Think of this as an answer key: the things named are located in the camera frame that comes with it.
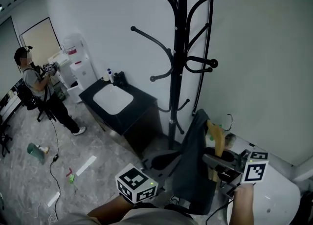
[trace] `black pants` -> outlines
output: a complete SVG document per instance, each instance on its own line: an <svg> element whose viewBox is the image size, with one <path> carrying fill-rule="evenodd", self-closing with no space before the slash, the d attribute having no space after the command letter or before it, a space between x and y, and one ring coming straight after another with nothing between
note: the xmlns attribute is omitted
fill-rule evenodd
<svg viewBox="0 0 313 225"><path fill-rule="evenodd" d="M60 123L66 126L72 133L78 133L77 123L68 115L67 109L56 93L50 96L45 105L53 113Z"/></svg>

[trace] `white toilet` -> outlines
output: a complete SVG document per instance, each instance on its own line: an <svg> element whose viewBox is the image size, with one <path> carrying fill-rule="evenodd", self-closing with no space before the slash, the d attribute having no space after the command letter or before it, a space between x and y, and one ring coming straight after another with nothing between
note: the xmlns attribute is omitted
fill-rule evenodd
<svg viewBox="0 0 313 225"><path fill-rule="evenodd" d="M254 225L289 225L300 199L299 188L269 165L263 182L254 185ZM228 224L232 207L227 209Z"/></svg>

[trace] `person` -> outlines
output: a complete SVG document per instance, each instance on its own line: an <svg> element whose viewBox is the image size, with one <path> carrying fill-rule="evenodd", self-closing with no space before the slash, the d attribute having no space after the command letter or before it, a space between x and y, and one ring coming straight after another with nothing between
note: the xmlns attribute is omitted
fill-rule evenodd
<svg viewBox="0 0 313 225"><path fill-rule="evenodd" d="M53 113L65 127L67 127L73 135L80 135L86 131L86 127L79 128L76 122L68 115L67 109L54 92L53 85L50 81L50 75L47 74L44 79L40 77L29 65L32 63L29 57L29 51L25 47L20 47L14 55L16 64L20 67L22 78L26 86L31 90L33 95L45 102L47 108Z"/></svg>
<svg viewBox="0 0 313 225"><path fill-rule="evenodd" d="M118 196L87 215L68 214L55 225L196 225L187 214L173 210L140 206L153 206L151 203L133 205ZM235 190L234 204L229 225L254 225L253 184L242 184Z"/></svg>

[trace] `gray floor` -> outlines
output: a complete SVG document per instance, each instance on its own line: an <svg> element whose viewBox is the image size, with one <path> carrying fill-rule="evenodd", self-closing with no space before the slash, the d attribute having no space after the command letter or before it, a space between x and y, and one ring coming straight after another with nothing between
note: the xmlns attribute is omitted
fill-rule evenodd
<svg viewBox="0 0 313 225"><path fill-rule="evenodd" d="M52 173L61 188L57 205L59 218L70 212L88 213L111 200L118 194L115 175L128 163L140 166L139 159L134 154L102 131L84 104L73 104L69 98L64 104L73 119L79 126L86 126L87 131L83 135L73 136L60 123L54 122L60 147L60 157L52 165ZM49 173L50 163L57 151L56 136L48 118L44 117L39 123L37 115L37 109L28 111L26 107L20 107L11 118L11 127L7 130L13 141L9 143L11 153L0 160L0 192L5 206L5 210L1 212L10 225L48 224L49 216L54 215L54 205L48 208L46 203L58 191L56 181ZM30 142L50 147L44 165L27 153ZM157 140L151 144L147 153L163 148L166 148L166 143ZM79 177L75 177L73 184L69 183L66 178L69 167L76 172L92 155L97 157L96 161ZM162 205L170 195L169 190L154 202ZM219 195L216 195L212 211L220 207L221 203ZM194 218L199 224L205 223L205 216ZM217 213L208 224L224 225L223 212Z"/></svg>

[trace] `gray cloth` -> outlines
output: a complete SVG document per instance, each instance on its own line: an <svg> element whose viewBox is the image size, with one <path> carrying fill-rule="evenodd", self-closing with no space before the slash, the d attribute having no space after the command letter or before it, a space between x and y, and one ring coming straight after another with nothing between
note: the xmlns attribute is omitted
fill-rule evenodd
<svg viewBox="0 0 313 225"><path fill-rule="evenodd" d="M26 86L31 90L31 92L33 93L34 96L40 98L43 101L45 98L45 90L38 91L38 90L35 90L33 88L35 83L42 81L40 74L37 73L31 67L21 68L21 72L22 72L22 78L23 78ZM46 100L49 100L50 96L53 95L53 93L54 93L53 85L51 84L51 82L49 82L47 84L46 89L48 90Z"/></svg>
<svg viewBox="0 0 313 225"><path fill-rule="evenodd" d="M139 208L129 211L114 225L197 225L184 215L161 208ZM68 214L55 225L101 225L96 218L82 214Z"/></svg>
<svg viewBox="0 0 313 225"><path fill-rule="evenodd" d="M216 182L208 179L208 168L202 161L207 120L204 110L198 110L182 142L181 160L173 177L174 195L190 202L188 211L183 207L180 211L189 214L208 214L215 194Z"/></svg>

